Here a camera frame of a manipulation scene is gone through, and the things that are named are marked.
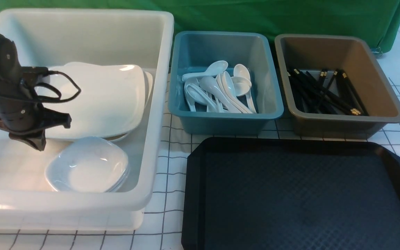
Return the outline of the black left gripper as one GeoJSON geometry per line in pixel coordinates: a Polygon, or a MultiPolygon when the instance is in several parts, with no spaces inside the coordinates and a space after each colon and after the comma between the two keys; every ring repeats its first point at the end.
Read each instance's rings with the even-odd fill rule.
{"type": "Polygon", "coordinates": [[[46,146],[46,129],[71,127],[71,115],[45,108],[44,103],[60,104],[72,98],[62,99],[62,93],[43,78],[67,74],[46,67],[21,67],[20,78],[15,81],[0,76],[0,130],[9,138],[43,151],[46,146]]]}

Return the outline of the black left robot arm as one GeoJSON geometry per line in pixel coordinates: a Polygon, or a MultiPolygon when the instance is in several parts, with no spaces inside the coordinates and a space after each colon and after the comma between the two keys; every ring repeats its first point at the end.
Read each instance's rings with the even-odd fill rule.
{"type": "Polygon", "coordinates": [[[69,102],[80,93],[80,87],[63,72],[21,66],[14,41],[0,34],[0,130],[8,132],[10,139],[43,151],[45,130],[56,126],[69,129],[72,121],[70,114],[47,109],[43,104],[69,102]],[[50,75],[66,77],[77,92],[62,99],[59,90],[41,81],[50,75]]]}

